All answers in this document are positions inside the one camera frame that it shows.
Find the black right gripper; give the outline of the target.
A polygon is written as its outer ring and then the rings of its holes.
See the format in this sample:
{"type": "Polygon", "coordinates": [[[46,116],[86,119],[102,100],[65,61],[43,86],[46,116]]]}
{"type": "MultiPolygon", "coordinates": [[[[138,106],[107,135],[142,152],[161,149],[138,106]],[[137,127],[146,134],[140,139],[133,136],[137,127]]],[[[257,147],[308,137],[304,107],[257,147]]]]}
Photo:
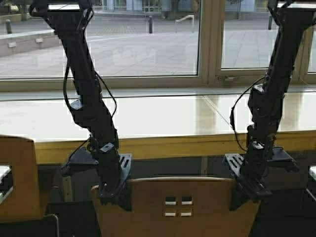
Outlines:
{"type": "Polygon", "coordinates": [[[223,161],[236,182],[232,189],[229,211],[236,211],[250,200],[260,200],[272,195],[264,184],[267,161],[262,144],[250,142],[244,155],[224,154],[223,161]]]}

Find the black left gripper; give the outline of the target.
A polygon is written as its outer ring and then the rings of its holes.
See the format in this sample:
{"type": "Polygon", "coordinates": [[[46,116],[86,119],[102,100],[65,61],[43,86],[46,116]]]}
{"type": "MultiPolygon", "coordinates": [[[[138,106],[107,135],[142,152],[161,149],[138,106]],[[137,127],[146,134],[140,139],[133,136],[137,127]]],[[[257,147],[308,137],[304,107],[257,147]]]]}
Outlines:
{"type": "Polygon", "coordinates": [[[130,178],[132,154],[119,154],[114,144],[107,143],[100,148],[97,157],[101,203],[118,205],[125,211],[131,211],[131,189],[127,181],[130,178]]]}

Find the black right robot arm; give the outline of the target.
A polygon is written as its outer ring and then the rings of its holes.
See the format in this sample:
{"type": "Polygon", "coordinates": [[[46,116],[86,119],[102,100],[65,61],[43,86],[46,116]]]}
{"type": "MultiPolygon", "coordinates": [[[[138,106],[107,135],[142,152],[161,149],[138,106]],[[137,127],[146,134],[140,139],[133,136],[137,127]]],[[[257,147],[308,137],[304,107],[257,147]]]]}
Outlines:
{"type": "Polygon", "coordinates": [[[242,155],[225,154],[223,159],[235,180],[230,211],[271,196],[265,184],[270,167],[299,170],[296,160],[275,140],[304,32],[316,23],[316,3],[271,0],[267,8],[278,32],[267,72],[248,88],[252,124],[247,127],[246,148],[242,155]]]}

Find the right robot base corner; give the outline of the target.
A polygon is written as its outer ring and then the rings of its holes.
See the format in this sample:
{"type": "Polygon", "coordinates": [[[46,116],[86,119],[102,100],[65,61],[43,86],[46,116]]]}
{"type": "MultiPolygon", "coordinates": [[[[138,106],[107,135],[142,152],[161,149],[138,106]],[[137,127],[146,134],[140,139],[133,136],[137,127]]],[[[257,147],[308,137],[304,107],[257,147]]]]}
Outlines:
{"type": "Polygon", "coordinates": [[[316,200],[316,166],[315,165],[309,167],[306,191],[313,200],[316,200]]]}

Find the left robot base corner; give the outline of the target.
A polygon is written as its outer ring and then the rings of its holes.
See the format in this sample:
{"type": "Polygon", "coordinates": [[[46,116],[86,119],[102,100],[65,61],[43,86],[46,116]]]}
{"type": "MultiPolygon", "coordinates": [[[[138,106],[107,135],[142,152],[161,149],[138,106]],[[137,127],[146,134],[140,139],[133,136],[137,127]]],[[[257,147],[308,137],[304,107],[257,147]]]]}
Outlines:
{"type": "Polygon", "coordinates": [[[12,168],[9,165],[0,166],[0,203],[3,203],[13,191],[12,168]]]}

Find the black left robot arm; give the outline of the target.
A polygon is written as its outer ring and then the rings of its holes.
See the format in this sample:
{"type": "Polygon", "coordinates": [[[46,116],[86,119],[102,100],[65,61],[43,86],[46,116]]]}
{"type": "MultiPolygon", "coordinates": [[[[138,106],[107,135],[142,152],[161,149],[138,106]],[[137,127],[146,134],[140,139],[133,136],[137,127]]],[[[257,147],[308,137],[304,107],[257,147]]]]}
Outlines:
{"type": "Polygon", "coordinates": [[[67,102],[67,107],[75,124],[89,131],[89,138],[61,166],[62,175],[95,170],[100,202],[131,211],[131,190],[127,186],[131,155],[119,153],[118,132],[103,101],[102,79],[95,71],[85,37],[94,14],[92,2],[34,0],[29,13],[42,18],[61,41],[67,57],[65,73],[72,74],[78,94],[78,99],[67,102]]]}

